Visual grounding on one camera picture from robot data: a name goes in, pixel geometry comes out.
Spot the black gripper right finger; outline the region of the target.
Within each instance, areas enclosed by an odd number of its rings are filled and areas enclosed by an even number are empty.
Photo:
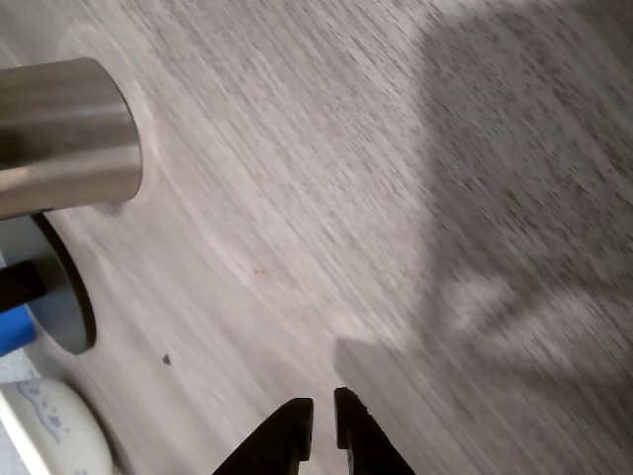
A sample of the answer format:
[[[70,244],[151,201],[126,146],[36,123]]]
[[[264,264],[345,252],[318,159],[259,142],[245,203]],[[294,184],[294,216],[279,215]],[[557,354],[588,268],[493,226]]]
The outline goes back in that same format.
[[[351,475],[414,474],[353,391],[336,388],[333,400],[337,448],[346,451]]]

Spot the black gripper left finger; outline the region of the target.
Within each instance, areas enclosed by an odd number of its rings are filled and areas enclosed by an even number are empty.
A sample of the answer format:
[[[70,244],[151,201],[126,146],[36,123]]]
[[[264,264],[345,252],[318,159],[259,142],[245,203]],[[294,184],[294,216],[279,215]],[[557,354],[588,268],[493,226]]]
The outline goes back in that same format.
[[[294,398],[264,420],[214,475],[297,474],[311,456],[314,401]]]

